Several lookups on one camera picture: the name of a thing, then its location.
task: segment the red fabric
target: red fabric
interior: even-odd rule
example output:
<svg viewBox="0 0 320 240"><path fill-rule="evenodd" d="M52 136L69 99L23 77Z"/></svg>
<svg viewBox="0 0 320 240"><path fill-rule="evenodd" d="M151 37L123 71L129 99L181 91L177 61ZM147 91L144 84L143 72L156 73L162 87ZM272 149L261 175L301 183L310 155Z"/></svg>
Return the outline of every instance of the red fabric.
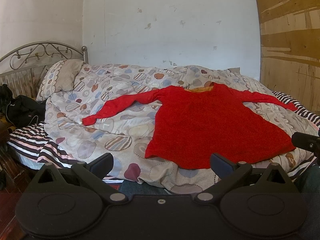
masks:
<svg viewBox="0 0 320 240"><path fill-rule="evenodd" d="M243 102L273 103L292 111L293 103L258 92L238 91L214 83L211 91L193 93L169 86L107 101L97 114L82 119L92 125L97 118L116 115L134 101L162 102L145 157L161 157L184 169L210 168L210 155L219 153L233 162L256 163L295 149L282 129L245 107Z"/></svg>

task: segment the long sleeve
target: long sleeve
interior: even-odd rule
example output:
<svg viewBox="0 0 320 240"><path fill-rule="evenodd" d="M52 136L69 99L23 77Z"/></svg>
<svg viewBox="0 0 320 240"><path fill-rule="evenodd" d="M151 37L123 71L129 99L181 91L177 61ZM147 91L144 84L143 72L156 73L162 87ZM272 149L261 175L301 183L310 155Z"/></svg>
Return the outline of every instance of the long sleeve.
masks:
<svg viewBox="0 0 320 240"><path fill-rule="evenodd" d="M112 117L131 106L135 101L141 104L152 103L161 95L162 90L158 89L134 95L123 95L107 101L96 114L83 118L82 123L85 126L93 125L97 119Z"/></svg>
<svg viewBox="0 0 320 240"><path fill-rule="evenodd" d="M239 91L233 88L228 88L229 91L239 98L242 102L252 102L252 103L271 103L278 106L282 106L285 109L289 109L291 111L296 111L298 108L295 107L293 103L285 104L278 100L278 98L266 94L262 94L259 92L250 92L248 90Z"/></svg>

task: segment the striped bed sheet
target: striped bed sheet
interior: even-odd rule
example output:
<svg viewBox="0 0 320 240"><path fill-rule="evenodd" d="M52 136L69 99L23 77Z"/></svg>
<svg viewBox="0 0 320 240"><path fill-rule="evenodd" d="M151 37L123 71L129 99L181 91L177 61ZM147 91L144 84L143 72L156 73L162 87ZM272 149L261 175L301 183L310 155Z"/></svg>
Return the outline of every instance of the striped bed sheet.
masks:
<svg viewBox="0 0 320 240"><path fill-rule="evenodd" d="M18 159L22 164L32 169L40 169L47 162L53 163L57 168L70 168L78 161L48 136L44 131L44 122L16 129L10 134L7 144L20 155ZM103 180L106 183L123 182L122 179L109 175Z"/></svg>
<svg viewBox="0 0 320 240"><path fill-rule="evenodd" d="M296 113L316 126L320 127L320 117L306 110L303 105L281 92L273 91L273 94L282 102L292 102L298 110ZM58 168L70 168L77 160L68 155L55 141L53 141L44 131L44 122L38 125L31 125L22 129L16 129L10 134L7 142L19 155L19 160L23 164L34 169L40 169L44 163L54 163ZM306 167L316 163L316 156L312 155L308 160L304 160L297 167L288 173L292 180L295 180ZM104 181L107 183L122 183L123 180L113 176L106 176Z"/></svg>

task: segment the silver rivet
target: silver rivet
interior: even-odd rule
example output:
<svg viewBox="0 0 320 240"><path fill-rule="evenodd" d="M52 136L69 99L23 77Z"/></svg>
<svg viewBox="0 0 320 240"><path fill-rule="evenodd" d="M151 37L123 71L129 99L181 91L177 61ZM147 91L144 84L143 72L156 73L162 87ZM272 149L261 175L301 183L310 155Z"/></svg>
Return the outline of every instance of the silver rivet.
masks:
<svg viewBox="0 0 320 240"><path fill-rule="evenodd" d="M209 201L213 199L212 194L207 193L207 192L203 192L198 194L198 199L202 200L202 201Z"/></svg>
<svg viewBox="0 0 320 240"><path fill-rule="evenodd" d="M125 199L125 195L122 193L113 193L110 195L110 199L112 201L123 201Z"/></svg>
<svg viewBox="0 0 320 240"><path fill-rule="evenodd" d="M159 204L164 204L164 203L165 203L165 200L164 200L164 199L158 199L158 203L159 203Z"/></svg>

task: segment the metal headboard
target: metal headboard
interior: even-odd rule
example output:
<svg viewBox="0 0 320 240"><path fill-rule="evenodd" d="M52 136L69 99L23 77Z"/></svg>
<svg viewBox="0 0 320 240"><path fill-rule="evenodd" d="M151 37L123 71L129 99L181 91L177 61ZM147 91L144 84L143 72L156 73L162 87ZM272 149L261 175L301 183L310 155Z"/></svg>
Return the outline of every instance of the metal headboard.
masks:
<svg viewBox="0 0 320 240"><path fill-rule="evenodd" d="M37 41L20 46L0 58L0 67L9 65L13 69L0 74L0 85L7 84L14 97L25 95L35 98L49 68L61 59L71 58L82 59L88 64L87 47L82 46L80 51L55 41Z"/></svg>

